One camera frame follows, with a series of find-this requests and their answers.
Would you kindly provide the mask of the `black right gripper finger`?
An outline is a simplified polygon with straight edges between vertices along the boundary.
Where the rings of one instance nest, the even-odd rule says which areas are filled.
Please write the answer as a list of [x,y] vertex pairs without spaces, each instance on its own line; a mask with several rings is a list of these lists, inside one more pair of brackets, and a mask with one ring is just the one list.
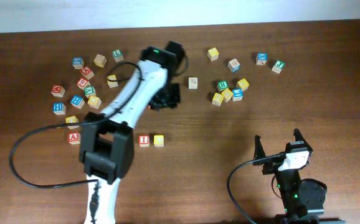
[[255,135],[254,137],[255,150],[253,154],[254,162],[252,163],[254,166],[260,166],[263,164],[262,159],[266,158],[265,152],[263,150],[262,143],[260,141],[260,136]]
[[293,130],[293,136],[295,137],[295,142],[298,144],[304,144],[306,142],[298,128]]

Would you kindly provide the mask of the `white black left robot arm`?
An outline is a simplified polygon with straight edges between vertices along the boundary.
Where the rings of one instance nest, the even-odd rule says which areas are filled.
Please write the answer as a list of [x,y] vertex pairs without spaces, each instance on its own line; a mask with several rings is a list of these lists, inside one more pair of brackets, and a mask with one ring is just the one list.
[[134,158],[133,130],[146,108],[175,108],[181,101],[177,76],[186,52],[168,42],[141,52],[135,70],[118,96],[100,113],[89,112],[82,128],[79,161],[88,182],[85,223],[114,223],[120,181]]

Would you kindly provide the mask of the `red I block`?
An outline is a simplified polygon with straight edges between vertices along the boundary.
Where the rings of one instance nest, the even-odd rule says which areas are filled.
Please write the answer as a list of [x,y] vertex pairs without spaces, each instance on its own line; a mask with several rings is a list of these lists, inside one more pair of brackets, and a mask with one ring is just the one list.
[[150,141],[148,135],[139,135],[139,146],[140,147],[149,147]]

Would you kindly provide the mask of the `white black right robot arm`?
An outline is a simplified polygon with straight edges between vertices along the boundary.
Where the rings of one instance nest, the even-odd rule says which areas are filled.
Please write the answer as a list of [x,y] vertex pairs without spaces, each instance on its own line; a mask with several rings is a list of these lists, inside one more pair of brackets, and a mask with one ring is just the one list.
[[301,178],[299,170],[307,166],[313,152],[299,129],[293,131],[295,140],[285,146],[278,154],[267,156],[263,150],[260,136],[254,138],[255,151],[253,165],[262,166],[262,174],[273,174],[280,185],[280,195],[285,207],[287,218],[299,219],[308,214],[308,209],[302,204],[299,196]]

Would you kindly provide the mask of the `yellow C block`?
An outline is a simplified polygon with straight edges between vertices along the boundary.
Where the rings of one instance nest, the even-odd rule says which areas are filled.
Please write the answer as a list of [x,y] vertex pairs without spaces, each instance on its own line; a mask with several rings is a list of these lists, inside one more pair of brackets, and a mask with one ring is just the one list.
[[164,146],[164,136],[163,135],[154,135],[153,144],[155,147]]

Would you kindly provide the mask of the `green R block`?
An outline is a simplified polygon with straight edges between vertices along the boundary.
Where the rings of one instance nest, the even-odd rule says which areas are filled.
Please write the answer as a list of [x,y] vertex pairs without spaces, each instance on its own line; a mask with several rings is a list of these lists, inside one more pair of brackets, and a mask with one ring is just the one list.
[[227,81],[219,81],[217,83],[217,89],[219,93],[222,93],[224,90],[228,89],[229,85],[227,83]]

